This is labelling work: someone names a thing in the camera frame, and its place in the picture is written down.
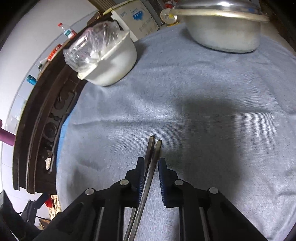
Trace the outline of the grey table cloth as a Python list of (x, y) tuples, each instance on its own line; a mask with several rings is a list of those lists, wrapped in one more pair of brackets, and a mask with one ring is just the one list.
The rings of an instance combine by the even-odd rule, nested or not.
[(295, 55), (268, 37), (252, 53), (214, 51), (184, 25), (135, 46), (130, 73), (86, 84), (67, 119), (62, 208), (123, 179), (154, 135), (181, 179), (216, 187), (268, 240), (284, 240), (295, 224)]

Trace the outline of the carved wooden sideboard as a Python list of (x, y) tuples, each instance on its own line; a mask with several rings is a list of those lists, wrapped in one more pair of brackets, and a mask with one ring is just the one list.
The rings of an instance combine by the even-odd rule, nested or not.
[(23, 109), (13, 152), (13, 188), (56, 194), (61, 128), (85, 86), (59, 50), (38, 76)]

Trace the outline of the white bowl with plastic bag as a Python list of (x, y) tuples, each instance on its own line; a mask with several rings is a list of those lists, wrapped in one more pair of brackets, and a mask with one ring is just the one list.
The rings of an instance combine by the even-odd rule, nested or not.
[(87, 28), (63, 50), (65, 62), (80, 80), (109, 86), (124, 78), (137, 61), (137, 50), (130, 33), (116, 21), (103, 21)]

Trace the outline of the purple thermos bottle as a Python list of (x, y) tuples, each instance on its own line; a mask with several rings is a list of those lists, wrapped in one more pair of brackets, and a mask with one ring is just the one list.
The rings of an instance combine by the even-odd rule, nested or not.
[(4, 130), (2, 128), (2, 125), (3, 125), (3, 122), (2, 120), (0, 120), (0, 141), (7, 145), (14, 146), (16, 136), (13, 133), (10, 133)]

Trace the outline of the blue thermos bottle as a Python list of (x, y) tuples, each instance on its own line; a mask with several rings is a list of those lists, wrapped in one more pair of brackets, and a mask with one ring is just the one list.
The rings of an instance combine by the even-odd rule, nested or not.
[(26, 81), (29, 82), (31, 85), (35, 86), (37, 83), (37, 79), (34, 78), (32, 75), (28, 75)]

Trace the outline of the clear plastic bottle red cap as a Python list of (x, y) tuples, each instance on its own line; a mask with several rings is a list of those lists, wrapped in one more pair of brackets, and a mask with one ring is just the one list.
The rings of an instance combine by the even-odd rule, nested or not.
[(60, 30), (63, 32), (63, 34), (68, 39), (72, 39), (77, 35), (77, 33), (68, 25), (64, 25), (63, 23), (59, 23), (58, 27), (60, 28)]

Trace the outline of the aluminium pot with lid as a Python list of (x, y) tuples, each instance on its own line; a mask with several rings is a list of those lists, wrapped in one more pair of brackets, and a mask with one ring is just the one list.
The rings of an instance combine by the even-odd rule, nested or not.
[(260, 44), (262, 23), (269, 18), (252, 1), (179, 1), (171, 10), (192, 39), (210, 49), (249, 53)]

